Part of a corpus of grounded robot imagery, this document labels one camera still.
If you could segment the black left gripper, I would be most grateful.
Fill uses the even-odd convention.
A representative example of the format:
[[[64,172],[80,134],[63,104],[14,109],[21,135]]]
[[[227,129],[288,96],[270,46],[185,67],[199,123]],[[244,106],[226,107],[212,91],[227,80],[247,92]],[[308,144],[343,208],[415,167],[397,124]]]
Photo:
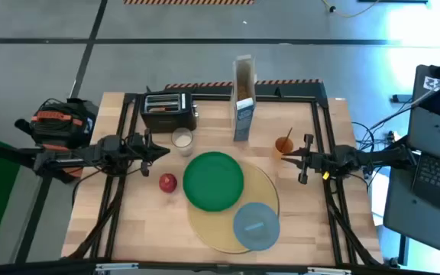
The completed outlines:
[[[152,141],[152,134],[149,128],[143,134],[133,133],[127,136],[127,145],[133,153],[135,160],[141,160],[138,170],[143,176],[149,176],[149,167],[153,163],[170,153],[170,149],[155,144]]]

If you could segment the green plate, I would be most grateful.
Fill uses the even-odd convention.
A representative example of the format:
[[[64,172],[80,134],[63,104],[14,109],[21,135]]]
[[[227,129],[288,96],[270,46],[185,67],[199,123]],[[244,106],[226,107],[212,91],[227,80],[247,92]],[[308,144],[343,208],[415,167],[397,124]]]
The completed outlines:
[[[189,202],[206,212],[232,207],[244,190],[244,174],[239,162],[218,151],[198,155],[183,174],[183,191]]]

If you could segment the blue frosted flakes cereal box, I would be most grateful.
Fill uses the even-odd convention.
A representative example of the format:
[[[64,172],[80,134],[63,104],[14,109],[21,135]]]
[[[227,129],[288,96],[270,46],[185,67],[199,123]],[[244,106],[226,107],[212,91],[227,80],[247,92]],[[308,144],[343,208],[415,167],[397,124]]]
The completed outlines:
[[[233,141],[247,141],[256,107],[255,59],[239,56],[233,62],[234,81],[231,90],[231,126]]]

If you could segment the long hazard tape strip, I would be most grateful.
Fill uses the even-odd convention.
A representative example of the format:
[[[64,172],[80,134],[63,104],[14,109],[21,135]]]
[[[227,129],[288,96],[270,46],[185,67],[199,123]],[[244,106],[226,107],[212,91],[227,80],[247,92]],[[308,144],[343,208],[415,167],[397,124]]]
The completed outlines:
[[[255,0],[123,0],[125,5],[252,5]]]

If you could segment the black two-slot toaster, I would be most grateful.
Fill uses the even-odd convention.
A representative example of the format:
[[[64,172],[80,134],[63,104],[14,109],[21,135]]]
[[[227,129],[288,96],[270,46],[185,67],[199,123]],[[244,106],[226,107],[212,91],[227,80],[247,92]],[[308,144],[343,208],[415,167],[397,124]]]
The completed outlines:
[[[166,107],[165,112],[148,112]],[[197,127],[193,97],[190,92],[148,92],[142,95],[141,118],[152,133],[172,133],[177,128],[194,131]]]

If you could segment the thin wooden stick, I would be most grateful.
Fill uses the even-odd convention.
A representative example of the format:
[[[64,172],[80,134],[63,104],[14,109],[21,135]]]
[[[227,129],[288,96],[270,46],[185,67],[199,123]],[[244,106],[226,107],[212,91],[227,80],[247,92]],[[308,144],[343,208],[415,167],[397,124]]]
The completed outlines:
[[[284,149],[284,147],[286,146],[286,144],[288,143],[288,140],[290,139],[290,135],[292,133],[293,127],[290,128],[290,130],[288,131],[288,134],[286,135],[283,145],[282,145],[282,149]]]

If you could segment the orange cup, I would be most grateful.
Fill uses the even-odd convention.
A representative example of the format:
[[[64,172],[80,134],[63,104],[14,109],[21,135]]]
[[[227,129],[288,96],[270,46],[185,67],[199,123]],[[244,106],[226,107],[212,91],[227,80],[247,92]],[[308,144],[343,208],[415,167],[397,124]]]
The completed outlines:
[[[280,159],[284,154],[293,151],[293,142],[287,137],[279,137],[275,141],[273,157]]]

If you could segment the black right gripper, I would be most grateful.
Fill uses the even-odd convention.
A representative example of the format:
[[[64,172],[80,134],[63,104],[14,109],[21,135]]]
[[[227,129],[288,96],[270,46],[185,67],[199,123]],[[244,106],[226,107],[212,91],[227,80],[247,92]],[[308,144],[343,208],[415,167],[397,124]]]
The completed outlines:
[[[305,142],[304,147],[299,147],[297,150],[285,153],[282,158],[282,160],[288,163],[295,164],[296,167],[301,170],[299,182],[304,185],[308,183],[307,170],[309,168],[313,169],[316,173],[320,173],[323,180],[328,180],[332,176],[329,155],[311,151],[313,139],[314,136],[312,134],[305,134],[303,138]],[[285,157],[301,157],[301,160]]]

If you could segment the hazard striped black ramp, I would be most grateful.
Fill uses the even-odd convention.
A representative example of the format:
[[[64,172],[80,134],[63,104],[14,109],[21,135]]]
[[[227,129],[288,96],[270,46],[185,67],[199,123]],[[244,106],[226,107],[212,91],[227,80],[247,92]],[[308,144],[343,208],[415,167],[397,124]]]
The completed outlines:
[[[229,101],[233,82],[172,83],[164,92],[187,91],[195,100]],[[260,80],[254,84],[258,102],[318,103],[328,108],[325,87],[320,79]]]

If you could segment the paper marker tag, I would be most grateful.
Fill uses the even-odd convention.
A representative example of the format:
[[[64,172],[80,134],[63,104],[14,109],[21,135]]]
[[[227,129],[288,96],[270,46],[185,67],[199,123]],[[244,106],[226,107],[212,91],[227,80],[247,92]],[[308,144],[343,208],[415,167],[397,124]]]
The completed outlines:
[[[422,86],[429,91],[438,91],[440,90],[440,79],[426,76]]]

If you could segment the clear glass of milk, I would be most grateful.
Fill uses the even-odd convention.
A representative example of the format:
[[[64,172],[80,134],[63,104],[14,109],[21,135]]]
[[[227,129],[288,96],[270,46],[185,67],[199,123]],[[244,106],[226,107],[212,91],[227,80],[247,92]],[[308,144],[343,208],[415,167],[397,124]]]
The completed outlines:
[[[171,135],[171,141],[182,156],[192,154],[193,133],[188,128],[177,128]]]

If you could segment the laptop on stand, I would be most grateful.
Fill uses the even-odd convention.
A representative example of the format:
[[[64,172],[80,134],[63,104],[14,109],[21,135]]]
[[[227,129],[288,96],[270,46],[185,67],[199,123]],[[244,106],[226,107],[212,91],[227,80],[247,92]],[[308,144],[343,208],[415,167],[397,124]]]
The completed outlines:
[[[440,79],[440,67],[418,66],[412,95],[418,104],[436,92],[423,88],[426,76]],[[416,151],[415,157],[418,164],[421,152],[408,145],[408,133],[401,141]],[[440,209],[419,198],[413,192],[412,184],[416,168],[417,165],[409,170],[391,170],[383,223],[386,227],[408,238],[440,250]]]

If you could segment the blue bowl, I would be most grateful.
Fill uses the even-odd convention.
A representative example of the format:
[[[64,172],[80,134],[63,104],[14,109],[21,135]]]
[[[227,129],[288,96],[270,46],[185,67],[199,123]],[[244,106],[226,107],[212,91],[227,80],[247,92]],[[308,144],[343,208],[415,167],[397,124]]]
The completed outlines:
[[[277,242],[280,222],[275,211],[268,205],[249,202],[236,212],[233,230],[239,243],[249,251],[264,251]]]

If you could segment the red apple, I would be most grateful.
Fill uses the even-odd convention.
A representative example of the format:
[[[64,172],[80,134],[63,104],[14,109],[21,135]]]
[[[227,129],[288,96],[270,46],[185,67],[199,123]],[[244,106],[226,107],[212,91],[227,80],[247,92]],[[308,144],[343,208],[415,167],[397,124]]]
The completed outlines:
[[[171,173],[164,173],[159,178],[159,187],[165,193],[172,193],[177,187],[177,179]]]

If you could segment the yellow round woven placemat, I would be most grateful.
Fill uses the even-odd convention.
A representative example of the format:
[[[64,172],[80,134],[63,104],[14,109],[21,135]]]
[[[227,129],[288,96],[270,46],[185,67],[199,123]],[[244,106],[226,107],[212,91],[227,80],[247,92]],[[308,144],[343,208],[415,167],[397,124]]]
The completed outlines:
[[[244,190],[240,199],[221,212],[206,212],[193,205],[188,206],[189,223],[193,231],[206,245],[229,254],[250,252],[235,237],[233,222],[236,212],[249,202],[262,202],[275,211],[279,218],[280,202],[270,177],[259,167],[248,162],[240,163],[244,174]]]

